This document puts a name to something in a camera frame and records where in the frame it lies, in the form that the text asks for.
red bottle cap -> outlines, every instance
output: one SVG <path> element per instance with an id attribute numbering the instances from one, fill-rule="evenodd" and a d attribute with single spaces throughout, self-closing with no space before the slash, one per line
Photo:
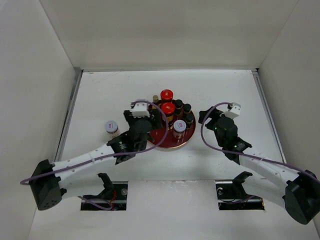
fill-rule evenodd
<path id="1" fill-rule="evenodd" d="M 172 102 L 165 102 L 161 105 L 161 110 L 166 115 L 173 114 L 175 111 L 175 105 Z"/>
<path id="2" fill-rule="evenodd" d="M 174 98 L 174 93 L 169 89 L 165 89 L 160 93 L 160 97 L 164 101 L 171 101 Z"/>

white lid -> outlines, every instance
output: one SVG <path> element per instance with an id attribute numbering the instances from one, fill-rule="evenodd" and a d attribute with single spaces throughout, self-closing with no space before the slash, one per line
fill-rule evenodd
<path id="1" fill-rule="evenodd" d="M 104 124 L 104 128 L 107 133 L 112 134 L 118 130 L 118 124 L 115 121 L 110 120 Z"/>
<path id="2" fill-rule="evenodd" d="M 177 120 L 173 124 L 173 129 L 178 133 L 184 132 L 186 128 L 187 128 L 187 124 L 183 120 Z"/>

black bottle cap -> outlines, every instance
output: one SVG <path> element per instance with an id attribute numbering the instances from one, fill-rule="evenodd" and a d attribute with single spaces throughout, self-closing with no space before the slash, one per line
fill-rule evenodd
<path id="1" fill-rule="evenodd" d="M 183 111 L 185 111 L 186 113 L 191 111 L 191 105 L 189 103 L 185 104 L 183 106 Z"/>
<path id="2" fill-rule="evenodd" d="M 195 120 L 195 116 L 192 113 L 188 113 L 185 116 L 185 121 L 188 123 L 192 123 Z"/>
<path id="3" fill-rule="evenodd" d="M 183 104 L 183 102 L 182 102 L 182 100 L 180 100 L 180 99 L 177 99 L 177 100 L 175 100 L 175 102 L 174 102 L 174 106 L 176 107 L 176 108 L 181 108 L 182 107 L 182 104 Z"/>

screw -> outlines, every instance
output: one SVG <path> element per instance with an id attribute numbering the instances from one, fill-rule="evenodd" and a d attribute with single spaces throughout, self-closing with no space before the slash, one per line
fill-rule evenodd
<path id="1" fill-rule="evenodd" d="M 127 194 L 128 194 L 128 190 L 125 189 L 125 188 L 122 188 L 122 189 L 121 189 L 121 195 L 122 195 L 122 196 L 125 196 L 125 195 L 127 195 Z"/>
<path id="2" fill-rule="evenodd" d="M 224 194 L 224 189 L 222 187 L 218 187 L 218 189 L 216 191 L 217 191 L 218 195 Z"/>

small jar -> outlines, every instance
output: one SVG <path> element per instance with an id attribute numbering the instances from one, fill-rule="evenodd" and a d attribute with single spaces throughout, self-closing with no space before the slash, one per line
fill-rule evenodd
<path id="1" fill-rule="evenodd" d="M 191 105 L 189 103 L 183 106 L 183 119 L 186 118 L 187 114 L 191 112 Z"/>
<path id="2" fill-rule="evenodd" d="M 104 128 L 105 128 L 106 132 L 111 135 L 111 137 L 113 139 L 120 135 L 118 124 L 113 120 L 107 121 L 104 124 Z"/>
<path id="3" fill-rule="evenodd" d="M 159 104 L 159 97 L 158 97 L 158 95 L 154 95 L 154 96 L 152 97 L 152 103 L 155 104 L 155 105 L 158 105 L 158 104 Z"/>
<path id="4" fill-rule="evenodd" d="M 192 113 L 188 113 L 185 116 L 185 123 L 186 123 L 186 129 L 190 129 L 192 126 L 192 123 L 195 120 L 195 116 Z"/>
<path id="5" fill-rule="evenodd" d="M 165 102 L 161 105 L 161 110 L 164 112 L 168 122 L 170 123 L 174 119 L 175 105 L 172 102 Z"/>
<path id="6" fill-rule="evenodd" d="M 165 89 L 160 93 L 160 97 L 162 103 L 172 102 L 172 99 L 174 98 L 174 93 L 169 89 Z"/>
<path id="7" fill-rule="evenodd" d="M 175 100 L 174 102 L 174 115 L 180 116 L 182 110 L 183 102 L 180 99 Z"/>
<path id="8" fill-rule="evenodd" d="M 176 139 L 182 139 L 185 135 L 187 124 L 183 120 L 177 120 L 173 124 L 172 134 Z"/>

